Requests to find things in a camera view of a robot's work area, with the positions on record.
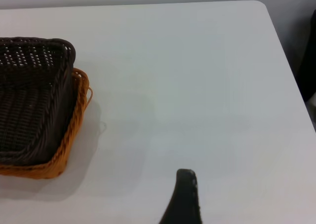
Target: table surface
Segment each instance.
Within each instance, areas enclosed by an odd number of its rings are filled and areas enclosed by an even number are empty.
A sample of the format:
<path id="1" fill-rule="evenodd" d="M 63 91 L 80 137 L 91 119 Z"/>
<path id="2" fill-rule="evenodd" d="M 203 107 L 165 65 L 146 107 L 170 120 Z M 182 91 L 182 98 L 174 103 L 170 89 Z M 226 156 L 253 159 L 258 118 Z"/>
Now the table surface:
<path id="1" fill-rule="evenodd" d="M 57 179 L 0 177 L 2 224 L 158 224 L 176 171 L 207 224 L 316 223 L 316 136 L 257 1 L 0 11 L 63 38 L 94 97 Z"/>

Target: black curved object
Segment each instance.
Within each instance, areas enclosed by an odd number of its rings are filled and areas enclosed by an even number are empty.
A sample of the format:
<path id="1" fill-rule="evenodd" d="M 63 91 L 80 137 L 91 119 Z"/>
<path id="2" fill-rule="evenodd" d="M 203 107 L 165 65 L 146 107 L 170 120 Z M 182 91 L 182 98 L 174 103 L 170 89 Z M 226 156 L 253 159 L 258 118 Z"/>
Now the black curved object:
<path id="1" fill-rule="evenodd" d="M 296 83 L 305 102 L 316 92 L 316 10 L 311 18 L 311 33 Z"/>
<path id="2" fill-rule="evenodd" d="M 197 177 L 192 170 L 180 169 L 173 195 L 159 224 L 201 223 Z"/>

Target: basket weave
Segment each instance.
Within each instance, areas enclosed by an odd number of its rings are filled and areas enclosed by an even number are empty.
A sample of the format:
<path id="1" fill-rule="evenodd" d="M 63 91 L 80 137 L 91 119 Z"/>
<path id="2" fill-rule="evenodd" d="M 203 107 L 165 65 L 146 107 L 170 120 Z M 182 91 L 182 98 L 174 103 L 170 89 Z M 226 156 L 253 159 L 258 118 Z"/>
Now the basket weave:
<path id="1" fill-rule="evenodd" d="M 64 134 L 64 138 L 53 158 L 45 164 L 35 166 L 0 165 L 0 175 L 32 179 L 50 179 L 59 176 L 65 170 L 73 141 L 82 125 L 84 111 L 93 95 L 91 93 L 90 99 L 87 102 L 86 94 L 90 88 L 86 73 L 75 68 L 73 81 L 74 89 L 77 94 L 76 106 L 67 131 Z"/>
<path id="2" fill-rule="evenodd" d="M 74 47 L 61 39 L 0 38 L 0 163 L 49 161 L 74 109 Z"/>

